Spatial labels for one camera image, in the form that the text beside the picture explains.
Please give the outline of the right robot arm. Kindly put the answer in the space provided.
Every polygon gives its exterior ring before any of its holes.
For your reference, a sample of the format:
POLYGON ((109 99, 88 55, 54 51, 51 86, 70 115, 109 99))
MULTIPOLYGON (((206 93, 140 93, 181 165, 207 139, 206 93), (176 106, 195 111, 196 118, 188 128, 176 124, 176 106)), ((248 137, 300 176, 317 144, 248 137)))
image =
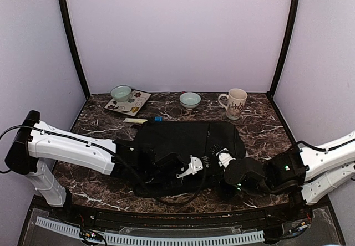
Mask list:
POLYGON ((226 148, 217 151, 224 180, 239 191, 288 194, 294 204, 313 205, 354 176, 354 132, 340 139, 291 148, 262 163, 239 159, 226 148))

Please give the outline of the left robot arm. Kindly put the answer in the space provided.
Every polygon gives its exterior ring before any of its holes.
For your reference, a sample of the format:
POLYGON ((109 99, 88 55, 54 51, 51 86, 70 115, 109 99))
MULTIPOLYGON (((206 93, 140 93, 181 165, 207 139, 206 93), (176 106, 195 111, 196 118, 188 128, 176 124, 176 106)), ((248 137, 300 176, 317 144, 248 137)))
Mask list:
POLYGON ((71 203, 71 194, 52 174, 44 159, 61 161, 91 169, 103 175, 127 180, 136 196, 162 199, 189 192, 175 173, 158 170, 153 152, 134 141, 97 139, 57 129, 40 120, 39 112, 30 111, 22 124, 11 131, 16 135, 5 157, 7 172, 24 175, 36 191, 54 208, 71 203))

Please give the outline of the black student backpack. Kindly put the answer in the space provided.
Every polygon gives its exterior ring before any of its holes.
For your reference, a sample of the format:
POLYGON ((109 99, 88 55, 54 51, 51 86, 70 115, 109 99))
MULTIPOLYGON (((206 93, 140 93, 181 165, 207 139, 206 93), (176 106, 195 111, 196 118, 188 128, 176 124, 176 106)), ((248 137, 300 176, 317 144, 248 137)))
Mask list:
POLYGON ((239 159, 246 155, 237 128, 225 121, 146 122, 138 130, 134 144, 139 151, 141 179, 145 181, 145 186, 138 184, 134 193, 144 198, 194 193, 218 184, 224 169, 210 152, 214 145, 227 148, 239 159), (200 171, 197 175, 176 178, 182 168, 187 168, 190 155, 210 158, 208 174, 200 171))

